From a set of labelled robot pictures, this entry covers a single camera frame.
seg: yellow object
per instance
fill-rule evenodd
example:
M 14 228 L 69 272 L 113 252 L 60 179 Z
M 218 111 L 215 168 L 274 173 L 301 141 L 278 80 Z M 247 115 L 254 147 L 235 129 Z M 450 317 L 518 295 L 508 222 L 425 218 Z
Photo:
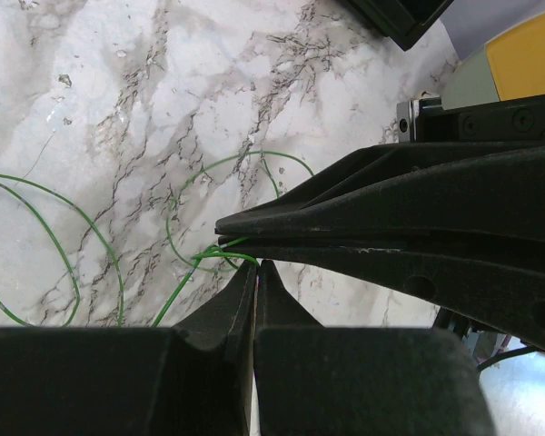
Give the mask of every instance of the yellow object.
M 501 101 L 545 94 L 545 14 L 486 46 Z

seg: marble surface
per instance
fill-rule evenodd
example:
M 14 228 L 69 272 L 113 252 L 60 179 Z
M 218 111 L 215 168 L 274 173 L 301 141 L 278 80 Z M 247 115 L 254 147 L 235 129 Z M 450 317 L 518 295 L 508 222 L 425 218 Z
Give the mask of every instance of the marble surface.
M 187 273 L 166 241 L 170 197 L 231 154 L 294 154 L 318 172 L 396 140 L 395 105 L 439 92 L 456 65 L 440 23 L 404 53 L 333 0 L 0 0 L 0 173 L 80 205 L 111 242 L 125 280 L 125 322 L 146 325 Z M 267 158 L 282 190 L 306 179 Z M 16 189 L 69 253 L 82 301 L 73 325 L 114 325 L 117 279 L 73 210 Z M 215 169 L 173 221 L 187 256 L 225 215 L 273 198 L 254 156 Z M 287 288 L 331 325 L 430 325 L 432 305 L 311 266 L 281 264 Z M 209 300 L 228 273 L 197 272 L 163 319 Z M 49 238 L 0 191 L 0 297 L 34 324 L 60 325 L 73 292 Z M 0 325 L 11 324 L 0 312 Z

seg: gray wall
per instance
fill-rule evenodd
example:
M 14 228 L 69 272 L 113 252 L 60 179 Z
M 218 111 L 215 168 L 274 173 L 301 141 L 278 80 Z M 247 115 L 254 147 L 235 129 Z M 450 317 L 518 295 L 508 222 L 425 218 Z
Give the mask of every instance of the gray wall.
M 496 35 L 545 12 L 545 0 L 454 0 L 442 14 L 460 59 Z

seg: black cable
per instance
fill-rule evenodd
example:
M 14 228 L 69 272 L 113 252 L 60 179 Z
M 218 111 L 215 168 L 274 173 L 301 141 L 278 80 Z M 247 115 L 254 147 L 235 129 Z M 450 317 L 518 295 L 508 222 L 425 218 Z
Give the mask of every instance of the black cable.
M 518 348 L 517 350 L 511 350 L 509 352 L 500 352 L 499 354 L 495 354 L 491 358 L 481 363 L 479 366 L 476 367 L 476 370 L 478 372 L 482 372 L 490 366 L 494 365 L 495 363 L 504 361 L 505 359 L 510 359 L 511 357 L 523 356 L 532 352 L 540 352 L 540 349 L 534 345 L 530 345 L 528 347 Z

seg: white marble tabletop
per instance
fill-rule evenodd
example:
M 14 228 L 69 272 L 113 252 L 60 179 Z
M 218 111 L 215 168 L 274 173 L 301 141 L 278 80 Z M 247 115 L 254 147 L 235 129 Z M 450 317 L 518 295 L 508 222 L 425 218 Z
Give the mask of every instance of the white marble tabletop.
M 0 173 L 50 187 L 96 219 L 119 256 L 125 323 L 147 325 L 189 271 L 164 230 L 188 177 L 247 150 L 294 154 L 318 172 L 395 142 L 395 105 L 439 92 L 456 59 L 440 23 L 404 53 L 335 0 L 0 0 Z M 267 162 L 285 192 L 307 177 L 286 159 Z M 73 264 L 82 300 L 72 325 L 114 325 L 117 278 L 94 233 L 56 199 L 15 189 Z M 273 196 L 254 156 L 213 170 L 183 196 L 174 240 L 196 254 L 215 240 L 218 218 Z M 279 266 L 325 324 L 425 326 L 436 313 L 334 272 Z M 32 324 L 62 324 L 74 302 L 64 271 L 38 222 L 0 190 L 4 304 Z M 229 278 L 196 272 L 163 325 Z M 12 323 L 0 311 L 0 325 Z

